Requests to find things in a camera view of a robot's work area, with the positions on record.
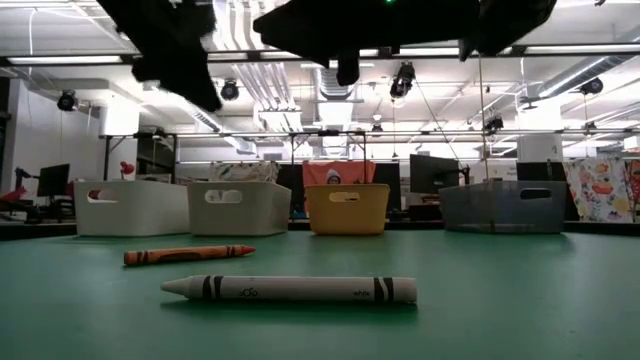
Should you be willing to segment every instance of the person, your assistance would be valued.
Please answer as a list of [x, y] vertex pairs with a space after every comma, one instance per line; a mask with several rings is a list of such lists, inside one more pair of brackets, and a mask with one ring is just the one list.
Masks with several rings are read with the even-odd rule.
[[340, 179], [340, 174], [338, 174], [337, 171], [333, 169], [327, 171], [327, 184], [338, 185], [340, 183], [342, 183], [342, 180]]

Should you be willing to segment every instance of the storage bin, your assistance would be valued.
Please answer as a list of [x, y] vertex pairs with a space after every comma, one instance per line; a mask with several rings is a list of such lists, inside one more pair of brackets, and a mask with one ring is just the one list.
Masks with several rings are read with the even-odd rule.
[[558, 233], [564, 227], [563, 181], [491, 181], [440, 189], [445, 229]]
[[271, 182], [187, 185], [191, 233], [267, 236], [289, 227], [291, 190]]
[[305, 191], [314, 233], [377, 235], [384, 232], [389, 185], [310, 185]]
[[77, 182], [74, 195], [79, 235], [154, 236], [189, 231], [185, 186], [155, 181]]

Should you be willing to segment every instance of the bin handle cutout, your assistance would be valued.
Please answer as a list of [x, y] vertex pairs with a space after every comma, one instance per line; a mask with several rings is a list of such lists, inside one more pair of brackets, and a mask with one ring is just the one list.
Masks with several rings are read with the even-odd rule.
[[87, 201], [92, 204], [116, 204], [118, 203], [118, 194], [111, 189], [89, 190]]
[[242, 202], [242, 192], [238, 190], [208, 190], [204, 194], [204, 201], [209, 204], [239, 204]]
[[356, 202], [360, 201], [360, 194], [353, 192], [335, 192], [329, 194], [331, 202]]
[[544, 188], [531, 188], [531, 189], [522, 189], [520, 191], [520, 199], [522, 200], [538, 200], [538, 199], [550, 199], [551, 198], [551, 190]]

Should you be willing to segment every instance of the black stripe on crayon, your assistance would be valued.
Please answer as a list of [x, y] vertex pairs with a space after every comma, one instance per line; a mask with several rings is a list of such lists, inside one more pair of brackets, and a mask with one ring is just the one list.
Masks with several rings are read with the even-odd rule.
[[380, 285], [379, 278], [373, 278], [373, 301], [383, 302], [384, 292], [382, 291], [382, 285]]
[[216, 292], [216, 300], [221, 300], [221, 297], [220, 297], [220, 284], [222, 283], [222, 278], [223, 277], [224, 276], [218, 275], [218, 276], [214, 276], [214, 278], [213, 278], [213, 287], [214, 287], [215, 292]]
[[204, 300], [211, 300], [211, 276], [204, 278], [202, 283], [202, 298]]
[[387, 286], [387, 294], [389, 294], [389, 302], [393, 302], [393, 279], [392, 278], [382, 278], [384, 284]]

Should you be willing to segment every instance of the crayon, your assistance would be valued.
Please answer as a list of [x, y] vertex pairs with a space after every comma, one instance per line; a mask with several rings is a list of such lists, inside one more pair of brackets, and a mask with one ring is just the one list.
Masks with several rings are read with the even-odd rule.
[[198, 275], [167, 281], [162, 290], [189, 299], [414, 303], [416, 280], [397, 277]]
[[176, 261], [193, 261], [242, 256], [256, 251], [245, 245], [201, 246], [124, 253], [125, 265], [144, 265]]

